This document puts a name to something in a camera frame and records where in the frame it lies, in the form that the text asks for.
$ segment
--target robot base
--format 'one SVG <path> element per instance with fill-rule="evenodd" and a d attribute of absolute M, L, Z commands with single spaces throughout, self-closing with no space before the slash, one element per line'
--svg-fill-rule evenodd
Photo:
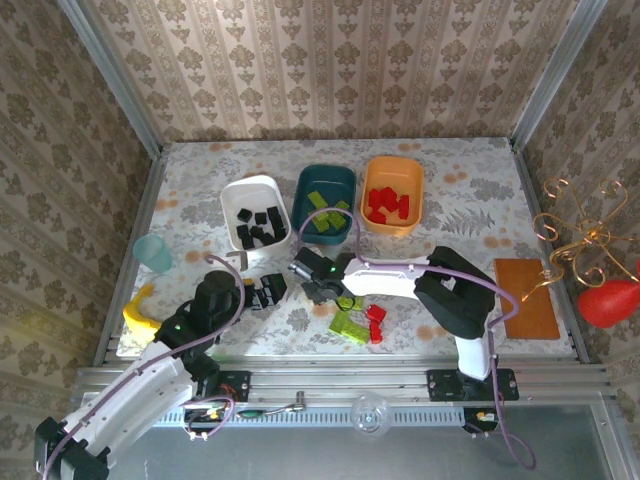
<path fill-rule="evenodd" d="M 475 380 L 460 373 L 460 370 L 427 370 L 429 399 L 432 402 L 493 402 L 491 375 L 484 380 Z M 498 391 L 501 400 L 518 400 L 518 384 L 513 370 L 498 369 Z"/>

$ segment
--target wooden board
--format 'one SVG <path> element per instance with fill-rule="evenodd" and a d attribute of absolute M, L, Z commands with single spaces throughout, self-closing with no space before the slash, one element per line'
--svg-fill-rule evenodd
<path fill-rule="evenodd" d="M 496 258 L 497 284 L 520 300 L 542 279 L 542 262 L 538 259 Z M 502 311 L 511 311 L 511 304 L 500 298 Z M 507 338 L 557 340 L 560 338 L 549 289 L 537 289 L 526 302 L 520 303 L 518 315 L 505 323 Z"/>

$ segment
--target floral tablecloth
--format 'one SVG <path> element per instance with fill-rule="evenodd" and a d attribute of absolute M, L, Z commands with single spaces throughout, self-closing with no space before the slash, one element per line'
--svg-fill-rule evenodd
<path fill-rule="evenodd" d="M 407 237 L 388 237 L 366 232 L 362 251 L 373 258 L 405 259 L 428 255 L 436 245 L 458 251 L 489 276 L 494 258 L 541 257 L 531 215 L 506 139 L 417 140 L 319 140 L 285 142 L 187 143 L 171 147 L 165 177 L 158 195 L 150 231 L 161 235 L 171 249 L 174 266 L 158 275 L 141 266 L 134 294 L 146 283 L 155 285 L 154 295 L 142 303 L 143 314 L 163 320 L 193 297 L 195 288 L 212 267 L 203 260 L 208 252 L 224 256 L 231 251 L 220 207 L 220 191 L 228 183 L 263 173 L 273 177 L 291 212 L 297 178 L 302 169 L 316 163 L 345 165 L 356 172 L 362 195 L 367 162 L 379 155 L 418 160 L 425 172 L 423 217 Z M 287 297 L 275 308 L 247 311 L 242 320 L 222 337 L 214 352 L 220 355 L 455 355 L 453 338 L 417 301 L 403 298 L 367 297 L 388 311 L 383 323 L 384 341 L 358 345 L 329 331 L 336 312 L 333 305 L 314 306 L 300 280 L 287 265 L 288 252 L 250 263 L 244 277 L 279 271 L 285 274 Z M 336 247 L 323 247 L 333 256 L 352 251 L 354 235 Z M 511 340 L 504 328 L 496 332 L 502 354 L 570 356 L 572 348 L 553 298 L 560 327 L 559 340 Z M 492 316 L 497 316 L 496 302 Z M 367 325 L 362 313 L 352 319 Z M 126 328 L 119 356 L 135 356 L 144 345 Z"/>

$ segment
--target wallpaper wall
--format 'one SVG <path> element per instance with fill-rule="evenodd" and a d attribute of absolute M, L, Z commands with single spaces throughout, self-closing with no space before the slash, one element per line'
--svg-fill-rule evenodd
<path fill-rule="evenodd" d="M 619 179 L 630 199 L 609 226 L 619 236 L 640 238 L 640 2 L 610 0 L 529 142 L 528 167 L 540 183 L 548 177 L 570 180 L 584 200 L 585 214 L 601 218 L 616 200 L 599 193 L 600 179 Z M 557 202 L 542 197 L 543 208 L 575 220 L 569 196 Z M 562 243 L 577 238 L 562 232 Z M 637 272 L 639 242 L 615 242 L 611 252 Z M 594 253 L 584 266 L 604 268 L 623 278 L 608 258 Z M 582 291 L 569 282 L 572 293 Z M 608 330 L 583 325 L 591 353 L 608 365 L 618 403 L 640 451 L 640 310 Z"/>
<path fill-rule="evenodd" d="M 576 0 L 84 0 L 164 142 L 507 136 Z"/>
<path fill-rule="evenodd" d="M 56 3 L 0 1 L 2 479 L 93 360 L 149 165 Z"/>

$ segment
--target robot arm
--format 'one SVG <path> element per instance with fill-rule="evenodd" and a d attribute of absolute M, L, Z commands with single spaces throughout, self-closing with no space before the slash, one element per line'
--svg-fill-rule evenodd
<path fill-rule="evenodd" d="M 281 274 L 266 275 L 261 282 L 261 289 L 244 286 L 244 308 L 263 309 L 275 305 L 284 296 L 287 287 Z M 213 345 L 213 339 L 178 354 L 167 355 L 146 370 L 141 367 L 220 329 L 231 320 L 239 301 L 239 290 L 231 274 L 219 270 L 208 273 L 198 285 L 195 298 L 162 323 L 153 342 L 97 398 L 60 423 L 49 417 L 38 426 L 36 470 L 43 473 L 56 446 L 79 427 L 57 456 L 49 479 L 106 479 L 121 452 L 166 412 L 194 398 L 226 394 L 220 391 L 225 372 L 220 372 L 219 365 L 205 353 Z M 246 378 L 250 375 L 249 372 L 242 373 Z M 120 387 L 122 380 L 131 374 L 136 376 Z M 104 398 L 108 401 L 90 421 L 82 423 L 93 406 Z"/>
<path fill-rule="evenodd" d="M 428 257 L 406 261 L 376 260 L 370 265 L 354 254 L 340 254 L 335 262 L 303 247 L 289 266 L 306 281 L 302 287 L 314 303 L 340 296 L 393 295 L 420 300 L 440 325 L 451 333 L 458 348 L 458 367 L 464 375 L 484 380 L 489 375 L 489 347 L 485 321 L 495 306 L 493 292 L 466 280 L 444 282 L 450 276 L 416 268 L 430 265 L 493 281 L 447 247 L 436 247 Z"/>

